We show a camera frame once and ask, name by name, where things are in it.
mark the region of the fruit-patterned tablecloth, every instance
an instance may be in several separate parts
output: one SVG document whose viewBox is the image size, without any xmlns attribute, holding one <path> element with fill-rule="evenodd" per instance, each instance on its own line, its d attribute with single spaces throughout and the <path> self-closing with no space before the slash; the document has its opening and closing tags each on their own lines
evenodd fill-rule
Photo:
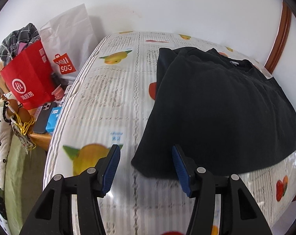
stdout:
<svg viewBox="0 0 296 235">
<path fill-rule="evenodd" d="M 85 145 L 95 144 L 95 149 L 103 153 L 112 144 L 122 145 L 111 190 L 98 200 L 108 235 L 158 235 L 187 230 L 194 200 L 186 197 L 177 181 L 144 178 L 130 165 L 154 105 L 158 50 L 185 46 L 203 51 L 215 48 L 231 58 L 248 59 L 266 77 L 271 77 L 256 60 L 230 47 L 186 35 L 124 32 L 105 37 L 64 103 L 48 152 L 44 187 L 55 174 L 68 177 L 84 165 L 94 165 L 99 156 L 96 151 L 93 154 L 83 148 Z M 240 177 L 273 226 L 296 194 L 296 151 L 272 167 Z M 215 209 L 213 228 L 217 232 L 219 196 Z M 76 197 L 73 197 L 73 226 L 75 234 L 79 234 Z"/>
</svg>

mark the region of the wooden nightstand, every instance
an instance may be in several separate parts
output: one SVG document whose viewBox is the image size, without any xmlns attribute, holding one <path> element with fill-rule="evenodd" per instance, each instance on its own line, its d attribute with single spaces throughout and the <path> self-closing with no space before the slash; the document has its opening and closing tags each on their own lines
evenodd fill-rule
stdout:
<svg viewBox="0 0 296 235">
<path fill-rule="evenodd" d="M 33 116 L 36 110 L 37 109 L 32 109 L 28 112 Z M 34 133 L 32 127 L 30 127 L 27 135 L 37 146 L 42 147 L 45 151 L 48 151 L 51 141 L 51 135 L 48 132 L 46 132 L 45 134 Z"/>
</svg>

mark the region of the blue gripper pad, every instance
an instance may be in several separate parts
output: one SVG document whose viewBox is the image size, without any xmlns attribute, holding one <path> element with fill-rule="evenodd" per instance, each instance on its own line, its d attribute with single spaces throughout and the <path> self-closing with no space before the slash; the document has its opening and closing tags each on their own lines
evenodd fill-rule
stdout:
<svg viewBox="0 0 296 235">
<path fill-rule="evenodd" d="M 106 194 L 110 191 L 113 179 L 116 173 L 116 169 L 118 168 L 119 162 L 121 158 L 121 149 L 118 145 L 115 145 L 115 150 L 111 155 L 109 163 L 105 172 L 103 173 L 103 180 L 102 180 L 102 190 L 103 194 Z"/>
<path fill-rule="evenodd" d="M 180 180 L 180 185 L 184 193 L 188 197 L 190 197 L 191 196 L 190 176 L 187 172 L 187 169 L 185 167 L 185 164 L 182 158 L 180 157 L 180 153 L 178 152 L 175 146 L 172 147 L 172 158 L 173 158 L 173 163 L 175 166 L 178 179 Z"/>
</svg>

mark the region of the silver screw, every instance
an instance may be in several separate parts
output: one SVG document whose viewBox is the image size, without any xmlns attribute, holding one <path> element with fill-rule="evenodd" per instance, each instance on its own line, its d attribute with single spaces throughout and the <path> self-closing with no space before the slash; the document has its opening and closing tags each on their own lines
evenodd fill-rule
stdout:
<svg viewBox="0 0 296 235">
<path fill-rule="evenodd" d="M 88 170 L 87 170 L 87 173 L 88 174 L 93 174 L 93 173 L 95 173 L 96 172 L 96 169 L 94 168 L 94 167 L 91 167 L 91 168 L 89 168 Z"/>
<path fill-rule="evenodd" d="M 239 179 L 239 176 L 237 174 L 232 174 L 230 176 L 233 180 L 238 180 Z"/>
<path fill-rule="evenodd" d="M 203 167 L 198 167 L 198 168 L 197 168 L 197 172 L 199 172 L 199 173 L 205 173 L 206 170 L 205 170 L 205 168 L 203 168 Z"/>
<path fill-rule="evenodd" d="M 62 176 L 60 175 L 60 174 L 57 174 L 57 175 L 55 175 L 54 177 L 53 177 L 53 179 L 55 180 L 55 181 L 58 181 L 58 180 L 60 180 L 62 178 Z"/>
</svg>

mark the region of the white circle logo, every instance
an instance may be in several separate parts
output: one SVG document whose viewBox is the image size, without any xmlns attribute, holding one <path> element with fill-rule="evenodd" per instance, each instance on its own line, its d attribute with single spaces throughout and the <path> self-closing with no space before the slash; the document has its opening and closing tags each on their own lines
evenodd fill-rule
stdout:
<svg viewBox="0 0 296 235">
<path fill-rule="evenodd" d="M 17 91 L 19 94 L 23 94 L 26 92 L 26 86 L 24 82 L 20 79 L 12 80 L 12 86 L 14 90 Z"/>
</svg>

